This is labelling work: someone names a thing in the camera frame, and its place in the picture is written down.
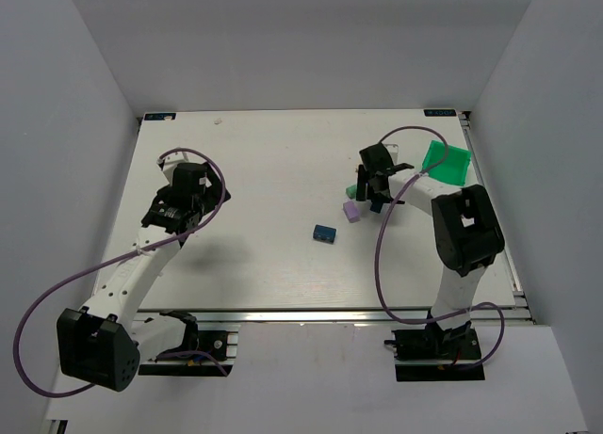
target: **cable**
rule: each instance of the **cable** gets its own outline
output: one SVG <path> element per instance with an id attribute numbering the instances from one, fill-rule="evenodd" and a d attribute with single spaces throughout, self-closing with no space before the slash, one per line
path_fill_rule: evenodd
<path id="1" fill-rule="evenodd" d="M 207 354 L 206 352 L 203 351 L 178 351 L 178 352 L 166 352 L 164 354 L 159 354 L 157 356 L 158 359 L 169 359 L 172 357 L 179 357 L 181 355 L 196 355 L 196 356 L 204 356 L 206 359 L 209 359 L 210 361 L 212 361 L 214 363 L 214 365 L 216 365 L 216 367 L 220 370 L 220 372 L 225 375 L 226 377 L 228 377 L 228 372 L 224 369 L 224 367 L 220 364 L 220 362 L 218 362 L 216 360 L 216 358 L 214 358 L 213 356 L 211 356 L 210 354 Z"/>
<path id="2" fill-rule="evenodd" d="M 450 365 L 440 365 L 437 367 L 437 369 L 441 370 L 441 371 L 449 370 L 450 368 L 452 368 L 454 365 L 457 364 L 459 359 L 461 359 L 461 349 L 460 348 L 457 351 L 456 356 L 454 357 L 454 360 L 452 361 L 452 363 Z"/>
<path id="3" fill-rule="evenodd" d="M 216 173 L 218 173 L 218 176 L 220 177 L 220 181 L 222 183 L 222 191 L 220 194 L 220 201 L 216 205 L 216 208 L 214 209 L 214 211 L 207 217 L 207 219 L 205 221 L 203 221 L 202 223 L 200 223 L 194 229 L 191 229 L 184 233 L 177 234 L 176 236 L 173 236 L 168 239 L 164 239 L 162 241 L 157 241 L 156 243 L 145 246 L 144 248 L 140 248 L 139 250 L 149 251 L 152 249 L 160 248 L 160 247 L 165 246 L 166 244 L 172 243 L 174 241 L 186 239 L 191 234 L 198 232 L 200 229 L 202 229 L 205 225 L 207 225 L 216 216 L 216 214 L 218 213 L 218 211 L 221 209 L 222 205 L 224 204 L 224 200 L 226 199 L 226 181 L 224 180 L 224 175 L 222 174 L 218 165 L 214 161 L 212 161 L 209 157 L 205 156 L 203 153 L 197 152 L 196 150 L 192 150 L 192 149 L 177 147 L 175 149 L 171 149 L 165 153 L 162 153 L 159 156 L 159 159 L 163 159 L 167 155 L 169 155 L 171 153 L 177 153 L 177 152 L 192 153 L 192 154 L 195 154 L 195 155 L 201 157 L 216 171 Z M 30 390 L 32 390 L 36 394 L 39 394 L 40 396 L 45 396 L 47 398 L 65 398 L 67 396 L 81 394 L 82 392 L 85 392 L 86 390 L 88 390 L 94 386 L 94 384 L 89 384 L 89 385 L 80 387 L 79 389 L 70 390 L 68 392 L 61 392 L 61 393 L 48 392 L 47 390 L 44 390 L 44 389 L 38 387 L 27 375 L 27 372 L 25 371 L 25 369 L 23 367 L 23 363 L 21 361 L 21 352 L 20 352 L 19 346 L 21 343 L 21 337 L 23 335 L 24 327 L 25 327 L 25 324 L 27 323 L 27 320 L 31 316 L 31 314 L 34 313 L 34 311 L 38 308 L 38 306 L 47 297 L 49 297 L 50 295 L 55 293 L 55 291 L 59 290 L 63 286 L 67 285 L 68 283 L 71 283 L 72 281 L 76 281 L 78 279 L 81 279 L 84 276 L 88 276 L 89 274 L 96 272 L 100 269 L 103 269 L 104 267 L 114 265 L 118 262 L 124 262 L 124 261 L 130 260 L 131 258 L 134 258 L 140 254 L 139 250 L 132 250 L 123 255 L 120 255 L 119 257 L 112 258 L 111 260 L 107 260 L 106 262 L 100 263 L 99 265 L 92 266 L 88 269 L 85 269 L 76 274 L 73 274 L 71 277 L 68 277 L 67 279 L 60 281 L 56 285 L 48 288 L 36 300 L 34 300 L 34 302 L 31 304 L 31 306 L 29 306 L 29 308 L 25 311 L 23 317 L 21 318 L 21 321 L 19 322 L 19 325 L 17 326 L 17 329 L 15 330 L 15 336 L 12 340 L 12 359 L 15 363 L 15 368 L 17 369 L 17 373 L 19 374 L 19 377 L 24 382 L 24 384 L 27 387 L 29 387 Z"/>
<path id="4" fill-rule="evenodd" d="M 192 361 L 197 363 L 200 362 L 204 359 L 204 356 L 202 356 L 201 354 L 197 355 L 197 357 L 193 357 Z"/>
<path id="5" fill-rule="evenodd" d="M 385 236 L 385 228 L 387 227 L 389 218 L 392 216 L 392 212 L 394 211 L 394 208 L 397 206 L 398 201 L 402 198 L 402 196 L 406 193 L 406 191 L 412 185 L 414 185 L 420 177 L 425 175 L 431 169 L 442 164 L 444 161 L 446 161 L 446 158 L 448 157 L 448 143 L 447 143 L 446 139 L 437 131 L 433 130 L 432 128 L 428 128 L 426 126 L 401 126 L 400 128 L 396 128 L 395 130 L 392 130 L 389 133 L 387 133 L 385 136 L 383 136 L 381 138 L 381 140 L 379 142 L 383 142 L 388 137 L 392 136 L 394 133 L 396 133 L 398 131 L 410 130 L 410 129 L 427 131 L 428 133 L 432 133 L 435 136 L 437 136 L 444 144 L 444 155 L 442 156 L 442 159 L 440 159 L 436 163 L 433 163 L 431 166 L 428 166 L 428 167 L 422 169 L 419 173 L 416 173 L 415 175 L 413 175 L 404 184 L 404 186 L 399 191 L 399 193 L 396 194 L 394 199 L 389 203 L 389 207 L 387 209 L 387 212 L 385 213 L 383 222 L 381 224 L 381 229 L 379 230 L 379 235 L 377 236 L 377 244 L 375 246 L 374 273 L 375 273 L 375 288 L 377 290 L 377 297 L 379 298 L 379 302 L 381 303 L 383 310 L 385 311 L 385 313 L 387 313 L 387 315 L 390 318 L 392 318 L 394 321 L 398 321 L 401 324 L 408 324 L 408 325 L 414 325 L 414 326 L 436 323 L 438 321 L 443 321 L 445 319 L 453 318 L 454 316 L 458 316 L 459 314 L 468 313 L 472 310 L 485 310 L 486 308 L 495 309 L 498 312 L 498 316 L 500 318 L 500 334 L 498 335 L 497 342 L 495 343 L 493 348 L 490 350 L 490 352 L 488 354 L 486 354 L 483 358 L 481 358 L 477 362 L 470 363 L 468 365 L 456 365 L 457 368 L 463 368 L 463 369 L 474 368 L 476 366 L 482 365 L 484 362 L 486 362 L 488 359 L 490 359 L 497 352 L 498 347 L 502 343 L 502 337 L 504 336 L 504 333 L 505 333 L 505 316 L 504 316 L 504 313 L 502 312 L 502 310 L 500 310 L 500 307 L 498 307 L 495 303 L 481 302 L 481 303 L 474 305 L 473 307 L 469 307 L 467 309 L 460 309 L 455 312 L 442 314 L 440 316 L 436 316 L 436 317 L 432 317 L 432 318 L 428 318 L 428 319 L 405 319 L 405 318 L 400 318 L 399 316 L 396 316 L 392 312 L 392 310 L 387 306 L 387 303 L 385 302 L 385 298 L 383 297 L 383 289 L 381 286 L 381 274 L 380 274 L 379 268 L 380 268 L 380 260 L 381 260 L 381 247 L 383 244 L 383 237 Z"/>

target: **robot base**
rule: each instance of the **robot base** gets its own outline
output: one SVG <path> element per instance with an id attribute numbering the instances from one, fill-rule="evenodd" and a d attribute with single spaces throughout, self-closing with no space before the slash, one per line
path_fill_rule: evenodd
<path id="1" fill-rule="evenodd" d="M 395 340 L 385 344 L 396 349 L 396 381 L 473 381 L 485 380 L 483 367 L 463 365 L 481 358 L 480 342 L 475 330 L 436 353 L 425 330 L 394 330 Z"/>
<path id="2" fill-rule="evenodd" d="M 199 346 L 197 350 L 207 352 L 218 362 L 227 360 L 226 351 L 228 348 L 228 334 L 226 330 L 200 330 L 197 332 Z M 141 376 L 216 376 L 223 377 L 223 374 L 215 366 L 202 366 L 195 364 L 188 366 L 190 357 L 166 359 L 161 362 L 142 363 L 139 368 Z M 230 374 L 232 365 L 222 366 L 226 373 Z"/>

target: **green block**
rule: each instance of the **green block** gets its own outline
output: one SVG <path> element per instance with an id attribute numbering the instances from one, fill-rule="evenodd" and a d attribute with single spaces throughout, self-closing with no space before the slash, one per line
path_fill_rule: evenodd
<path id="1" fill-rule="evenodd" d="M 439 140 L 433 140 L 430 149 L 427 150 L 423 160 L 423 168 L 427 168 L 438 162 L 444 156 L 444 144 Z M 429 174 L 438 182 L 449 185 L 464 185 L 464 179 L 467 176 L 467 169 L 471 162 L 471 152 L 469 150 L 459 149 L 458 147 L 448 146 L 448 157 L 446 161 L 437 168 L 430 170 Z"/>
<path id="2" fill-rule="evenodd" d="M 346 195 L 350 199 L 355 199 L 356 198 L 356 185 L 352 185 L 350 187 L 346 187 Z"/>

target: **white table surface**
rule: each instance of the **white table surface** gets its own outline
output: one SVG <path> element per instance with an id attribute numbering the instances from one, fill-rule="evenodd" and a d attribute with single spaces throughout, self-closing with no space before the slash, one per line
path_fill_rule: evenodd
<path id="1" fill-rule="evenodd" d="M 178 113 L 144 121 L 106 258 L 131 248 L 140 220 L 166 183 L 155 164 L 182 146 L 206 153 L 224 172 L 233 198 L 192 235 L 142 303 L 143 309 L 378 308 L 373 280 L 381 215 L 362 206 L 349 224 L 342 203 L 355 184 L 358 152 L 402 125 L 430 126 L 466 148 L 456 118 L 426 118 L 422 110 L 325 110 Z M 400 132 L 399 162 L 420 167 L 432 141 Z M 473 165 L 467 184 L 476 183 Z M 337 228 L 334 245 L 312 239 L 315 224 Z M 432 220 L 398 207 L 383 243 L 382 279 L 391 306 L 429 307 L 440 284 Z M 101 272 L 106 281 L 113 268 Z M 475 301 L 513 305 L 504 255 L 482 279 Z"/>
<path id="2" fill-rule="evenodd" d="M 67 434 L 551 434 L 585 430 L 555 337 L 508 328 L 484 381 L 396 382 L 391 326 L 246 325 L 228 378 L 138 376 L 50 402 Z M 492 347 L 498 328 L 477 328 Z M 81 385 L 59 374 L 56 390 Z"/>

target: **white tabletop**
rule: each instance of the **white tabletop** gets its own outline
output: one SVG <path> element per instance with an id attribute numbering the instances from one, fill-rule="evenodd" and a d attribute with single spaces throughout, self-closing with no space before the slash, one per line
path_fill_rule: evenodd
<path id="1" fill-rule="evenodd" d="M 424 125 L 466 148 L 456 118 L 422 110 L 184 112 L 173 121 L 144 121 L 106 258 L 131 248 L 151 200 L 165 185 L 156 158 L 173 147 L 209 155 L 222 169 L 232 199 L 192 235 L 157 279 L 144 309 L 378 308 L 373 280 L 382 215 L 368 211 L 350 224 L 342 211 L 355 183 L 358 151 L 402 125 Z M 421 166 L 433 137 L 404 131 L 391 137 L 399 162 Z M 476 183 L 469 167 L 468 185 Z M 333 245 L 312 239 L 315 224 L 337 228 Z M 482 279 L 476 302 L 513 305 L 506 257 Z M 398 207 L 383 243 L 384 294 L 394 307 L 429 307 L 440 283 L 432 220 Z M 108 279 L 112 268 L 98 282 Z"/>

